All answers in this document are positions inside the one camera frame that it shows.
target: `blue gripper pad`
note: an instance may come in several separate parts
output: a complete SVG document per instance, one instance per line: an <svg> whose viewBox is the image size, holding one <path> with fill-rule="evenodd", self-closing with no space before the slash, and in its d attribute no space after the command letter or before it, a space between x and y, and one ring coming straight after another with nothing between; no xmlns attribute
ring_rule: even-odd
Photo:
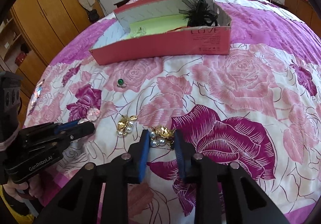
<svg viewBox="0 0 321 224"><path fill-rule="evenodd" d="M75 121L67 122L67 123L57 126L54 131L55 135L58 135L60 132L68 130L69 128L76 126L78 124L78 121L79 120L75 120Z"/></svg>
<svg viewBox="0 0 321 224"><path fill-rule="evenodd" d="M185 160L184 160L183 151L181 147L181 140L177 131L175 131L174 133L174 150L176 154L177 166L179 168L179 177L183 181L185 181L185 178L186 178Z"/></svg>
<svg viewBox="0 0 321 224"><path fill-rule="evenodd" d="M147 164L147 158L148 158L148 152L149 152L149 131L144 130L143 134L141 136L143 140L141 139L140 142L143 142L143 148L142 148L142 156L140 158L140 161L138 163L138 179L139 182L142 182L142 180L145 177L145 170L146 170L146 164Z"/></svg>

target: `gold leaf earring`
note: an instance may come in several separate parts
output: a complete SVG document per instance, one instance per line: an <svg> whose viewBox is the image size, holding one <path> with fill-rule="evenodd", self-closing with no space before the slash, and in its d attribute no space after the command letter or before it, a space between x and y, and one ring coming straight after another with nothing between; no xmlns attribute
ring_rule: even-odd
<svg viewBox="0 0 321 224"><path fill-rule="evenodd" d="M137 115L121 115L121 120L117 123L117 135L119 137L126 136L128 133L133 131L133 126L137 120Z"/></svg>

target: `bed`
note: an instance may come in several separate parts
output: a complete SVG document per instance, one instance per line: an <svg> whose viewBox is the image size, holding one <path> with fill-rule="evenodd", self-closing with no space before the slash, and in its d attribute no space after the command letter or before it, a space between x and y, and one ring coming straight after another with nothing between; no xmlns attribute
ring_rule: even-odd
<svg viewBox="0 0 321 224"><path fill-rule="evenodd" d="M227 56L99 66L88 49L102 44L107 30L116 31L111 14L51 62L24 126L86 118L92 108L100 116L96 133L73 143L42 174L44 205L87 162L108 163L139 141L143 129L165 125L181 129L197 152L214 161L239 162L291 224L306 219L321 194L321 40L266 0L215 1L232 18ZM125 88L117 86L120 78ZM116 134L121 115L137 115L126 137ZM179 179L168 145L151 149L145 181L131 185L128 197L131 224L194 223L195 187Z"/></svg>

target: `yellow clothing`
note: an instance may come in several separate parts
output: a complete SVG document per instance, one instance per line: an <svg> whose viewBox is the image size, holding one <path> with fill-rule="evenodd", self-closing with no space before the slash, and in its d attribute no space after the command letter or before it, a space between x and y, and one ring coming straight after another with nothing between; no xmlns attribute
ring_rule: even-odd
<svg viewBox="0 0 321 224"><path fill-rule="evenodd" d="M19 223L19 224L31 224L35 217L32 216L31 214L27 215L27 216L23 216L18 214L17 212L15 212L10 205L7 203L7 201L4 198L3 195L3 190L2 190L2 186L0 185L0 196L3 200L3 202L5 203L5 205L7 206L8 210L10 211L10 213L12 214L12 216L15 218L15 220Z"/></svg>

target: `green gemstone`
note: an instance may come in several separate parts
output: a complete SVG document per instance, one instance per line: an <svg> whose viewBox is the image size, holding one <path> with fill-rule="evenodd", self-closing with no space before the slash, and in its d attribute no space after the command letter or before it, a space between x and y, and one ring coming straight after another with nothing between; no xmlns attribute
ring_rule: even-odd
<svg viewBox="0 0 321 224"><path fill-rule="evenodd" d="M123 85L123 84L124 84L124 80L123 80L123 79L119 79L119 80L118 80L118 84L119 84L119 85Z"/></svg>

